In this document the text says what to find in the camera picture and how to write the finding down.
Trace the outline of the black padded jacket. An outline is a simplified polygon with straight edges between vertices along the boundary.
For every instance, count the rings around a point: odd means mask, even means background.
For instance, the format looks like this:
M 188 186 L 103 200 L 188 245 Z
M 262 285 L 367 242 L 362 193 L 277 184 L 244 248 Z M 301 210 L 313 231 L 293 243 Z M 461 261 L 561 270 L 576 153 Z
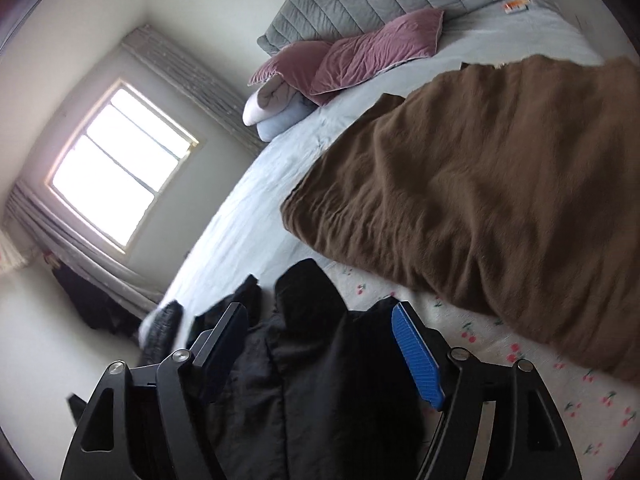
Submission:
M 250 328 L 207 423 L 227 478 L 416 478 L 426 406 L 392 333 L 396 298 L 348 310 L 305 259 L 277 279 L 269 318 L 248 276 L 194 320 L 189 338 L 214 327 L 232 302 L 247 308 Z

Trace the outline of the dark clothes hanging by window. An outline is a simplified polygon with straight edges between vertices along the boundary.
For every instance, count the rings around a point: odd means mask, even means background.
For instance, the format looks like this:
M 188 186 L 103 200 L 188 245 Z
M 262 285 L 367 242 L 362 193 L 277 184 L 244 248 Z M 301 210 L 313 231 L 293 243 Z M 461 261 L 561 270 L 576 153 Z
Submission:
M 81 319 L 93 330 L 106 330 L 114 335 L 133 337 L 141 320 L 123 308 L 99 287 L 94 286 L 61 263 L 52 269 Z

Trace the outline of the bright bedroom window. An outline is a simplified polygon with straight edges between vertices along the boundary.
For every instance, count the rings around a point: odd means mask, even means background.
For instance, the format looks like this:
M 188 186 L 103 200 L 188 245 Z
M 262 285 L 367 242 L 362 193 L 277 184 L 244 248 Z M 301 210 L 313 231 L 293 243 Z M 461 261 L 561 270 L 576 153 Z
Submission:
M 75 217 L 123 254 L 198 144 L 175 119 L 119 78 L 81 119 L 46 185 Z

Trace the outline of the black quilted garment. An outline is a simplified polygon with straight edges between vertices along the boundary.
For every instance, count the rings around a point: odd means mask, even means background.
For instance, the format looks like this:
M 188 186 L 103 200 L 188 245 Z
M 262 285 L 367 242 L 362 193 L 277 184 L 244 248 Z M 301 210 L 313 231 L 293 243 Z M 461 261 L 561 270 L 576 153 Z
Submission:
M 158 364 L 169 356 L 177 337 L 183 316 L 183 306 L 171 301 L 153 316 L 148 330 L 141 339 L 141 356 L 138 365 Z

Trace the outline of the light grey bed sheet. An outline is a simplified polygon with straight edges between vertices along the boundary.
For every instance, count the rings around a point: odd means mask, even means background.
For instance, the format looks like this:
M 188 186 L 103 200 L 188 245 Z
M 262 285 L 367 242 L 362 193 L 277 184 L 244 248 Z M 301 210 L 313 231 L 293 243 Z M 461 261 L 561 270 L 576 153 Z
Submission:
M 462 64 L 501 65 L 534 54 L 598 65 L 603 58 L 585 36 L 547 0 L 532 0 L 528 10 L 507 14 L 496 3 L 447 23 L 438 52 L 399 65 L 342 92 L 302 122 L 275 138 L 250 165 L 192 247 L 161 304 L 183 307 L 175 347 L 186 346 L 197 316 L 234 292 L 247 275 L 262 289 L 262 310 L 273 308 L 273 286 L 286 269 L 313 258 L 335 281 L 347 305 L 364 310 L 394 295 L 420 312 L 436 298 L 352 270 L 322 257 L 283 226 L 280 206 L 312 164 L 382 94 L 408 94 Z

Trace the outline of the brown fleece blanket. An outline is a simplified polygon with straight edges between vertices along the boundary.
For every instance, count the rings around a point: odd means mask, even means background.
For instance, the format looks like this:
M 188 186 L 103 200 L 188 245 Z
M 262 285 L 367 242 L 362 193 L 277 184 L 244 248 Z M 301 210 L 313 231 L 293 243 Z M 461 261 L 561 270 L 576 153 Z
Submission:
M 281 207 L 316 252 L 639 379 L 639 71 L 543 55 L 381 96 Z

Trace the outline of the pink velvet pillow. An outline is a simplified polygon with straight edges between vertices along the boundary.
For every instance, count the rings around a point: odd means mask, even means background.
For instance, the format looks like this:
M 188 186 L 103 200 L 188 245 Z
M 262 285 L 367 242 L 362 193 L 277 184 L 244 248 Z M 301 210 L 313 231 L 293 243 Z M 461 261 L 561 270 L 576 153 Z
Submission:
M 442 9 L 423 9 L 359 36 L 294 42 L 262 64 L 248 83 L 256 86 L 278 76 L 307 99 L 324 105 L 338 92 L 386 70 L 434 56 L 444 15 Z

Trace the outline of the orange white small box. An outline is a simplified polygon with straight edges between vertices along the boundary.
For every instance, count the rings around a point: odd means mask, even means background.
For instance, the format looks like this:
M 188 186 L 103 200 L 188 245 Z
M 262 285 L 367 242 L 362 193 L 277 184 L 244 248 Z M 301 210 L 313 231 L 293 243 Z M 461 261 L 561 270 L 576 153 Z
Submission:
M 528 11 L 532 3 L 533 0 L 506 0 L 502 8 L 505 14 L 511 15 Z

